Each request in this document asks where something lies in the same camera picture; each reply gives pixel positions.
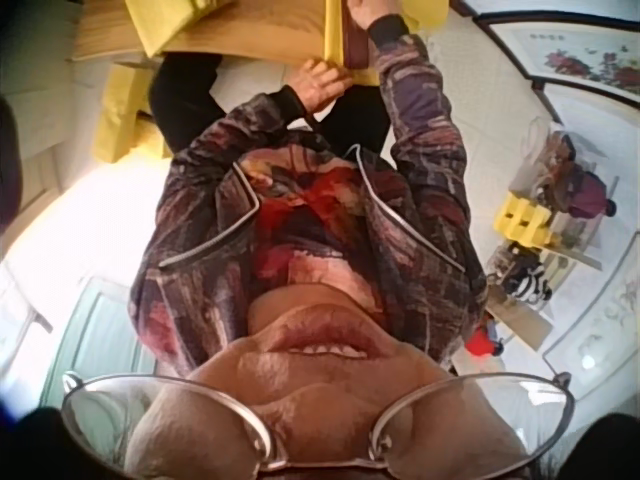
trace woman's hand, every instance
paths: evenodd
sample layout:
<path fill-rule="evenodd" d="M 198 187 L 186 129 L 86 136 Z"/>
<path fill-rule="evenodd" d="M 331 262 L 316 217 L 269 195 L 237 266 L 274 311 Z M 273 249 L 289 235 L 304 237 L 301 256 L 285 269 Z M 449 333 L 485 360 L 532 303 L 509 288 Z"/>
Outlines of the woman's hand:
<path fill-rule="evenodd" d="M 309 60 L 288 82 L 307 113 L 317 113 L 341 97 L 352 85 L 348 70 L 324 61 Z"/>
<path fill-rule="evenodd" d="M 398 0 L 348 0 L 348 5 L 351 16 L 364 30 L 382 17 L 400 13 Z"/>

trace lips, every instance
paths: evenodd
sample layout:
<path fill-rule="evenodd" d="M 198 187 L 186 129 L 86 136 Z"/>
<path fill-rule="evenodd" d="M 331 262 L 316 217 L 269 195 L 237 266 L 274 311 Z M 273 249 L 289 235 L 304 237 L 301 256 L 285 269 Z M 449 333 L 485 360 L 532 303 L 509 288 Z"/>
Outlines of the lips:
<path fill-rule="evenodd" d="M 336 345 L 364 352 L 366 356 L 354 358 L 363 360 L 389 357 L 395 350 L 393 339 L 366 314 L 334 304 L 293 310 L 266 330 L 259 336 L 264 336 L 261 343 L 267 352 L 304 353 L 310 347 Z"/>

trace framed painting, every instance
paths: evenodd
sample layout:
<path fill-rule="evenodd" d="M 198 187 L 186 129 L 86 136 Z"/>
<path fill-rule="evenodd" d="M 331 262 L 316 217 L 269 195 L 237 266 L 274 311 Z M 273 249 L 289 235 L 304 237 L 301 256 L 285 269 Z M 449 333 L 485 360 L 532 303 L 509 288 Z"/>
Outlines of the framed painting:
<path fill-rule="evenodd" d="M 456 3 L 464 4 L 473 16 L 553 12 L 640 22 L 637 0 L 456 0 Z"/>
<path fill-rule="evenodd" d="M 557 83 L 640 106 L 638 31 L 525 18 L 476 23 L 534 85 Z"/>
<path fill-rule="evenodd" d="M 638 351 L 639 239 L 636 232 L 596 299 L 543 354 L 554 371 L 571 373 L 569 389 L 577 400 L 613 376 Z"/>

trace glasses frame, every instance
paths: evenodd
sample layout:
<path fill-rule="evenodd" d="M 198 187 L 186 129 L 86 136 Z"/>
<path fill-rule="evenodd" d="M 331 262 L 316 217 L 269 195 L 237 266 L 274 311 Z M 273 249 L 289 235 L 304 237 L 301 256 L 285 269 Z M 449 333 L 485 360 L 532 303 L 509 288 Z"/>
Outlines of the glasses frame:
<path fill-rule="evenodd" d="M 67 381 L 66 377 L 72 377 L 73 382 Z M 167 377 L 161 375 L 149 375 L 149 374 L 121 374 L 121 375 L 105 375 L 101 377 L 92 378 L 86 382 L 82 381 L 77 374 L 65 374 L 63 375 L 63 383 L 65 383 L 65 392 L 64 399 L 62 401 L 61 406 L 61 416 L 62 422 L 73 438 L 74 442 L 92 459 L 100 463 L 102 466 L 107 469 L 118 473 L 118 475 L 122 475 L 125 478 L 136 479 L 139 477 L 132 477 L 129 473 L 124 472 L 122 469 L 115 467 L 107 462 L 105 462 L 102 458 L 96 455 L 92 450 L 87 448 L 82 441 L 77 439 L 76 433 L 74 432 L 74 427 L 70 425 L 70 420 L 65 415 L 65 411 L 69 409 L 70 398 L 73 394 L 79 390 L 87 389 L 91 385 L 96 383 L 104 382 L 107 380 L 117 380 L 121 378 L 128 379 L 149 379 L 149 380 L 159 380 L 162 383 L 176 385 L 176 386 L 186 386 L 191 391 L 195 391 L 200 393 L 206 397 L 211 398 L 212 400 L 222 404 L 223 406 L 229 408 L 236 415 L 242 418 L 245 422 L 247 422 L 254 429 L 255 433 L 258 434 L 259 440 L 256 441 L 254 447 L 256 452 L 260 455 L 261 459 L 256 464 L 256 468 L 253 472 L 253 477 L 247 480 L 255 480 L 259 478 L 260 474 L 271 474 L 271 473 L 281 473 L 285 470 L 290 469 L 337 469 L 337 468 L 359 468 L 365 470 L 377 470 L 377 471 L 385 471 L 389 475 L 396 477 L 391 471 L 389 463 L 384 459 L 385 451 L 388 450 L 391 446 L 391 442 L 388 436 L 384 434 L 384 429 L 389 423 L 389 421 L 403 408 L 411 405 L 422 397 L 428 395 L 429 393 L 433 393 L 434 391 L 445 388 L 451 384 L 456 383 L 464 383 L 466 381 L 478 380 L 478 379 L 487 379 L 487 378 L 517 378 L 523 381 L 536 381 L 539 383 L 547 384 L 549 386 L 553 386 L 557 388 L 559 391 L 565 394 L 566 403 L 564 405 L 562 418 L 560 423 L 558 424 L 554 434 L 542 444 L 542 446 L 538 447 L 534 454 L 530 457 L 518 462 L 517 464 L 510 466 L 508 468 L 504 468 L 498 472 L 491 473 L 490 475 L 485 475 L 482 477 L 476 477 L 474 480 L 489 480 L 500 478 L 509 473 L 516 472 L 527 465 L 530 465 L 532 462 L 536 461 L 542 455 L 551 449 L 553 445 L 564 435 L 569 427 L 569 423 L 573 417 L 573 413 L 575 411 L 575 398 L 569 392 L 567 385 L 562 384 L 559 381 L 548 380 L 542 377 L 538 377 L 536 375 L 529 375 L 524 373 L 479 373 L 473 375 L 464 375 L 461 377 L 453 377 L 446 380 L 441 380 L 439 382 L 432 383 L 430 385 L 421 387 L 413 392 L 405 395 L 400 398 L 387 408 L 380 414 L 378 419 L 376 420 L 371 432 L 369 433 L 369 459 L 365 458 L 355 458 L 353 460 L 340 461 L 340 462 L 317 462 L 317 463 L 296 463 L 289 460 L 287 451 L 282 444 L 282 442 L 269 430 L 267 425 L 251 410 L 249 407 L 239 402 L 235 398 L 227 395 L 226 393 L 222 393 L 218 390 L 206 387 L 197 382 L 193 382 L 191 380 L 185 380 L 181 378 L 175 377 Z"/>

